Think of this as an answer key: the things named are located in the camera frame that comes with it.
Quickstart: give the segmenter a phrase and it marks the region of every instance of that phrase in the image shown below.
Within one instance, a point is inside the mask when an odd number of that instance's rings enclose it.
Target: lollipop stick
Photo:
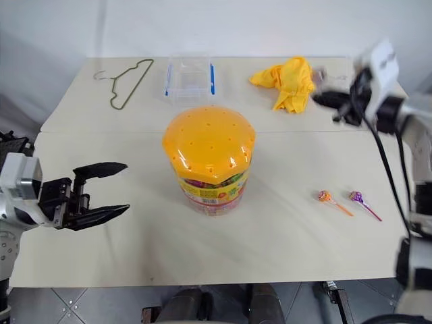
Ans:
[[[340,209],[341,211],[343,211],[343,212],[349,214],[349,216],[354,216],[354,215],[351,214],[351,213],[350,213],[350,212],[349,212],[345,207],[343,207],[343,206],[341,206],[341,205],[339,205],[339,204],[336,204],[336,206],[339,207],[339,209]]]
[[[368,205],[366,205],[366,204],[363,204],[363,206],[372,214],[372,215],[374,215],[379,221],[383,221],[381,218],[379,218],[378,217],[378,215],[377,214],[375,214],[374,212],[373,212],[373,210],[368,206]]]

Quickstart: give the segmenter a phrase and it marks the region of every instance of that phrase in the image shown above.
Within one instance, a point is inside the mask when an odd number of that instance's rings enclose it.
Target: white table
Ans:
[[[136,61],[104,59],[98,64],[118,73]],[[114,111],[107,104],[110,85],[92,79],[95,61],[89,59],[43,126],[36,156],[45,181],[72,178],[72,169],[81,165],[127,163],[129,168],[113,177],[90,180],[86,192],[92,207],[126,203],[131,207],[105,225],[80,232],[45,227],[26,232],[11,286],[393,276],[404,228],[372,136],[334,125],[333,112],[312,102],[302,115],[271,111],[277,93],[249,85],[246,77],[276,61],[280,60],[215,60],[217,86],[232,90],[220,104],[241,111],[258,134],[243,201],[230,214],[212,218],[188,206],[161,146],[161,131],[178,112],[163,101],[156,82],[165,76],[164,60],[156,59],[128,106]],[[315,63],[337,71],[346,62],[316,59]],[[382,137],[396,186],[403,193],[396,141]],[[316,194],[322,189],[330,190],[356,216],[318,202]],[[383,222],[350,202],[346,196],[351,190],[362,191]]]

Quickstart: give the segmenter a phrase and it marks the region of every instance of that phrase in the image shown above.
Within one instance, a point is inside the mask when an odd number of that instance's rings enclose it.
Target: yellow towel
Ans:
[[[273,110],[285,109],[288,113],[302,113],[315,89],[312,69],[304,57],[293,57],[285,64],[257,72],[249,81],[255,86],[278,89],[280,94]]]

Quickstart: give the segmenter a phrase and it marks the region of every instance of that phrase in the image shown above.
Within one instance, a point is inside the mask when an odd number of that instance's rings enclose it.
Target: lollipop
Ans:
[[[318,199],[321,202],[328,202],[331,203],[332,205],[335,205],[337,208],[339,208],[341,211],[347,213],[349,216],[354,216],[353,214],[351,214],[345,207],[339,205],[337,202],[334,201],[334,199],[332,199],[330,192],[326,191],[326,190],[322,190],[319,192],[318,194]]]
[[[368,212],[370,212],[372,215],[374,215],[379,221],[383,221],[381,218],[378,217],[377,214],[373,212],[373,210],[368,206],[367,203],[364,202],[362,193],[360,191],[353,191],[350,194],[350,199],[352,201],[358,202],[360,205],[362,205],[365,209],[367,209]]]

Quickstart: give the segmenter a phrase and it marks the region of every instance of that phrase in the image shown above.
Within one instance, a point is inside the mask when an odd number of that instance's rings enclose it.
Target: tile floor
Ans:
[[[287,324],[342,323],[338,306],[312,282],[273,283]],[[337,281],[345,288],[355,323],[394,312],[402,292],[395,279]],[[14,324],[139,324],[141,309],[165,304],[184,287],[15,288],[9,296]],[[212,293],[213,319],[246,324],[244,285],[202,286]]]

